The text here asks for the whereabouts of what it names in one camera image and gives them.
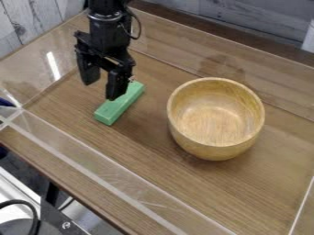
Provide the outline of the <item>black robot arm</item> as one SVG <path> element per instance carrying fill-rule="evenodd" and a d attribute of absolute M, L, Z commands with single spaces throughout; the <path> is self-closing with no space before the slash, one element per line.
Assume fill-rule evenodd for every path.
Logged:
<path fill-rule="evenodd" d="M 132 38 L 130 0 L 88 0 L 90 31 L 76 31 L 78 67 L 83 83 L 90 85 L 108 73 L 106 99 L 114 101 L 127 92 L 135 60 L 127 48 Z"/>

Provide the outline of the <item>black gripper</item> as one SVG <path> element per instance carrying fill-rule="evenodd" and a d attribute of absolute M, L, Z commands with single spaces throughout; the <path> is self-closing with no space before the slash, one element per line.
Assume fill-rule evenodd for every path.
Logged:
<path fill-rule="evenodd" d="M 131 17 L 126 12 L 102 15 L 88 13 L 90 32 L 76 31 L 75 45 L 78 67 L 84 85 L 99 80 L 100 70 L 110 72 L 106 84 L 106 98 L 114 101 L 126 94 L 135 61 L 130 45 Z"/>

